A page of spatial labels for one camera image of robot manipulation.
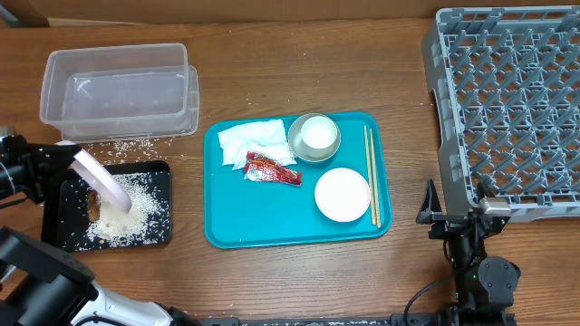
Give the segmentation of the white napkin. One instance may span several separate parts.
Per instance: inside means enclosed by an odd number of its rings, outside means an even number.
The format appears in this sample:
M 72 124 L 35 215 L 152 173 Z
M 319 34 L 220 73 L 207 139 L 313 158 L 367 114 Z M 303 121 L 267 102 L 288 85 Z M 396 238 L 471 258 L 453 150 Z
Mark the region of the white napkin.
M 296 163 L 281 119 L 239 124 L 220 131 L 217 136 L 223 150 L 222 165 L 231 165 L 233 170 L 245 166 L 248 152 L 262 154 L 281 166 Z

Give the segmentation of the large white plate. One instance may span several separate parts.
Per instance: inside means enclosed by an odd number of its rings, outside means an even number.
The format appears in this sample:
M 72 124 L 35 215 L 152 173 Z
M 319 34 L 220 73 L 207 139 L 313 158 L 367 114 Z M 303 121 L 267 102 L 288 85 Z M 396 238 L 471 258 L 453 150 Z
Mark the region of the large white plate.
M 129 213 L 131 198 L 112 174 L 86 150 L 73 155 L 71 168 L 107 202 Z

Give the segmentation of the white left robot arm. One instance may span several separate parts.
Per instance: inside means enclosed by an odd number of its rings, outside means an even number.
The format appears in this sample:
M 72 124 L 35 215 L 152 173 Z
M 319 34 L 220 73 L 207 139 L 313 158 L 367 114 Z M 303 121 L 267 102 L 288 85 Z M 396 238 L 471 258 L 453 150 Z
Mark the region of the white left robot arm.
M 21 135 L 1 138 L 1 206 L 19 204 L 18 194 L 42 203 L 53 177 L 68 168 L 122 210 L 130 210 L 127 193 L 79 145 L 70 141 L 34 144 Z M 174 307 L 134 301 L 101 288 L 92 271 L 72 255 L 4 226 L 2 279 L 15 269 L 26 276 L 1 301 L 4 325 L 198 325 Z

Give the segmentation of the red snack wrapper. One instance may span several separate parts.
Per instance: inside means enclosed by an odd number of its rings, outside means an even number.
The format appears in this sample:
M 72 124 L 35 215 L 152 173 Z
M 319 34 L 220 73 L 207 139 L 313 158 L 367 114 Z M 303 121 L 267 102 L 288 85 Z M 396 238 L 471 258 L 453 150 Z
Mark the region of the red snack wrapper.
M 248 152 L 243 168 L 244 179 L 257 182 L 276 182 L 300 187 L 303 175 L 299 171 L 281 166 L 261 153 Z

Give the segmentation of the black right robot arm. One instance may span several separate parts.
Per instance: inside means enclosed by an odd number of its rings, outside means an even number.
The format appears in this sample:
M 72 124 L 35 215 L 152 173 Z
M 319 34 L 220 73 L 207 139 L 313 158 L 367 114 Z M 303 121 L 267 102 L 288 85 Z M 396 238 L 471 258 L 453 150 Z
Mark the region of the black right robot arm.
M 507 201 L 495 197 L 489 188 L 478 185 L 481 199 L 464 215 L 446 215 L 432 180 L 426 184 L 425 197 L 416 222 L 429 225 L 429 239 L 441 240 L 452 273 L 419 290 L 408 301 L 403 322 L 411 324 L 410 308 L 430 289 L 452 280 L 456 301 L 443 306 L 433 316 L 421 319 L 422 325 L 515 325 L 506 314 L 514 304 L 514 291 L 521 275 L 517 265 L 500 256 L 489 256 L 484 241 L 501 233 L 510 219 Z

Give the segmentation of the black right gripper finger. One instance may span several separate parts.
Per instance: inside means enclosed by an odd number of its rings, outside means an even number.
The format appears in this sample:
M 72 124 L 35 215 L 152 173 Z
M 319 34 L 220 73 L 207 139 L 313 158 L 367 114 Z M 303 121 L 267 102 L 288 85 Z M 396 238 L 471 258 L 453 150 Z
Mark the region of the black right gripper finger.
M 421 225 L 430 225 L 440 221 L 443 218 L 440 200 L 432 179 L 427 181 L 425 197 L 423 199 L 420 211 L 416 216 L 416 223 Z
M 476 194 L 478 199 L 496 196 L 485 180 L 480 180 L 477 183 Z

